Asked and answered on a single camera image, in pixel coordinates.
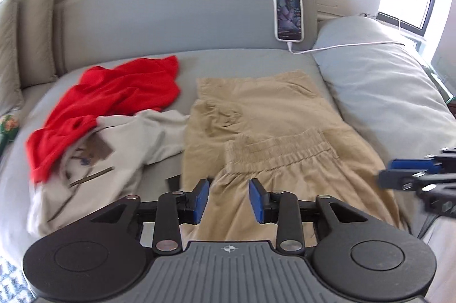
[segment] blue patterned rug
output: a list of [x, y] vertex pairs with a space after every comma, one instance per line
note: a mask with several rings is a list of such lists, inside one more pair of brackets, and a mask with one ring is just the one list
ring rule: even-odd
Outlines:
[[0, 303], [30, 303], [33, 299], [22, 271], [0, 257]]

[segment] phone screen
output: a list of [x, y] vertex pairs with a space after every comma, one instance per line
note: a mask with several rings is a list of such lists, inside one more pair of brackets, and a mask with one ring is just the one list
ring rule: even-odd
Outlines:
[[275, 37], [284, 42], [301, 42], [302, 0], [274, 0]]

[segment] red towel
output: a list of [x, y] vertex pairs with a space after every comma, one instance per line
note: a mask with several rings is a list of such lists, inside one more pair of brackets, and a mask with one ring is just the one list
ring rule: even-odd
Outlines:
[[139, 58], [114, 69], [94, 66], [64, 94], [44, 127], [27, 141], [31, 178], [47, 181], [52, 165], [69, 146], [97, 125], [102, 115], [132, 115], [145, 109], [161, 111], [179, 95], [174, 79], [175, 56]]

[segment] khaki pants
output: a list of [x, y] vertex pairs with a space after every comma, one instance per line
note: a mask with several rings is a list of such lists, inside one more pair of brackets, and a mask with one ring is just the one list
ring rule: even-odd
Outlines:
[[[375, 179], [383, 163], [318, 93], [301, 71], [266, 78], [198, 80], [200, 99], [186, 129], [182, 187], [215, 177], [198, 226], [183, 225], [183, 241], [275, 243], [277, 226], [259, 225], [248, 181], [300, 200], [329, 194], [399, 227], [397, 204]], [[304, 223], [307, 245], [314, 245]]]

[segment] gray pillow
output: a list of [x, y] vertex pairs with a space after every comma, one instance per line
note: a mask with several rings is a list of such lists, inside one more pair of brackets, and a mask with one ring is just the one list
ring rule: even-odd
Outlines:
[[17, 68], [17, 0], [0, 3], [0, 115], [24, 103]]
[[[391, 28], [378, 21], [344, 17], [321, 25], [314, 48], [400, 40], [394, 36]], [[396, 158], [420, 159], [456, 146], [456, 120], [414, 54], [416, 50], [396, 44], [313, 53], [343, 119], [385, 164]], [[396, 199], [413, 225], [416, 197], [400, 191]], [[419, 230], [419, 219], [415, 225]]]
[[53, 8], [54, 0], [19, 0], [18, 63], [22, 88], [56, 80]]

